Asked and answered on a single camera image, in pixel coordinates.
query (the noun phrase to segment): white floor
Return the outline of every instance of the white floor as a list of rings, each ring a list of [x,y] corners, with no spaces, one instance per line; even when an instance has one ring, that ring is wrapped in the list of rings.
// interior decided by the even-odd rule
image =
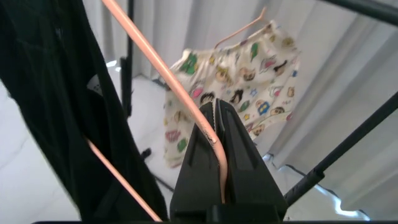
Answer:
[[[119,89],[117,68],[110,67],[115,87]],[[164,90],[137,78],[133,83],[132,116],[128,123],[140,150],[148,147],[151,171],[174,186],[179,168],[169,169],[163,160]],[[288,167],[279,170],[266,162],[284,194],[302,176]],[[160,185],[167,204],[171,192]],[[18,107],[0,85],[0,223],[26,224],[49,220],[78,220],[79,215],[68,195],[26,130]],[[286,220],[346,220],[368,218],[360,212],[341,211],[340,201],[317,186],[287,212]]]

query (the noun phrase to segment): curtain fold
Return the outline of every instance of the curtain fold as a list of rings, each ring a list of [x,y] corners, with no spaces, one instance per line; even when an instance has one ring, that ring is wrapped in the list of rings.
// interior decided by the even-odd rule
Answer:
[[[83,0],[107,60],[126,54],[126,34],[100,1]],[[211,49],[258,17],[274,19],[302,51],[294,114],[255,140],[281,167],[308,172],[380,107],[398,87],[397,28],[314,0],[135,0],[134,23],[171,66],[185,48]],[[398,6],[397,1],[385,3]],[[126,9],[127,0],[118,0]],[[259,22],[220,47],[233,45]],[[159,78],[134,45],[133,76]],[[341,209],[363,209],[372,219],[397,219],[397,115],[355,145],[326,171],[321,185],[341,199]]]

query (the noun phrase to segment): clothing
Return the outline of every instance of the clothing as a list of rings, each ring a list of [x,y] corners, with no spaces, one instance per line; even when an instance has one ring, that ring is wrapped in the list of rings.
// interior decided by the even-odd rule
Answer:
[[[234,105],[250,137],[290,118],[299,51],[275,22],[220,50],[185,50],[171,71],[197,106],[216,98]],[[165,97],[165,159],[182,162],[194,120],[172,91]]]
[[[167,219],[80,0],[0,1],[0,79],[84,222],[151,220],[85,137]]]

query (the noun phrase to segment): black clothing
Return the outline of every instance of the black clothing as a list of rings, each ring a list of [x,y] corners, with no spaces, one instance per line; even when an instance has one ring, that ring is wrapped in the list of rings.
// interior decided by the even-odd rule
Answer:
[[[96,74],[103,96],[86,86]],[[84,136],[167,219],[81,0],[0,1],[0,78],[83,221],[151,220]]]

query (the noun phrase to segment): copper hanger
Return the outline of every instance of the copper hanger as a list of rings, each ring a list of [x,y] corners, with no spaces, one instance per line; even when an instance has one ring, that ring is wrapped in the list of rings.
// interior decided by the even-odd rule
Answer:
[[[233,33],[233,34],[231,34],[231,35],[225,37],[225,38],[222,39],[222,40],[220,40],[220,41],[216,44],[216,46],[215,46],[214,48],[216,49],[220,44],[222,44],[222,43],[225,42],[226,40],[228,40],[228,39],[234,37],[236,34],[238,34],[238,33],[242,32],[242,31],[244,31],[245,29],[251,27],[251,26],[252,26],[253,24],[255,24],[256,22],[258,22],[258,21],[263,21],[263,20],[264,20],[264,15],[266,14],[266,10],[267,10],[266,7],[262,8],[261,14],[260,14],[260,16],[259,16],[257,19],[253,20],[253,21],[252,21],[251,23],[249,23],[248,25],[246,25],[246,26],[240,28],[240,30],[236,31],[235,33]]]
[[[218,159],[218,164],[220,167],[220,190],[221,190],[221,201],[224,203],[224,191],[228,172],[228,165],[226,161],[226,156],[224,152],[223,145],[217,137],[217,134],[200,112],[199,108],[190,98],[188,93],[181,86],[180,82],[177,80],[175,75],[169,70],[168,66],[163,62],[161,57],[157,54],[154,48],[148,43],[147,39],[139,31],[139,29],[134,25],[126,13],[120,8],[119,4],[115,0],[103,0],[105,6],[109,9],[112,15],[118,20],[122,25],[123,29],[127,32],[129,37],[137,44],[137,46],[142,50],[144,55],[149,59],[151,64],[160,73],[163,79],[166,81],[170,89],[177,95],[179,100],[189,109],[195,123],[198,125],[202,133],[206,136],[210,145],[212,146],[216,157]],[[137,200],[141,207],[152,217],[154,221],[161,222],[162,220],[156,213],[146,204],[146,202],[135,192],[135,190],[129,185],[129,183],[123,178],[123,176],[112,166],[112,164],[101,156],[100,151],[94,146],[92,142],[89,141],[91,150],[97,155],[101,162],[111,171],[111,173],[117,178],[118,181],[123,185],[124,188]]]

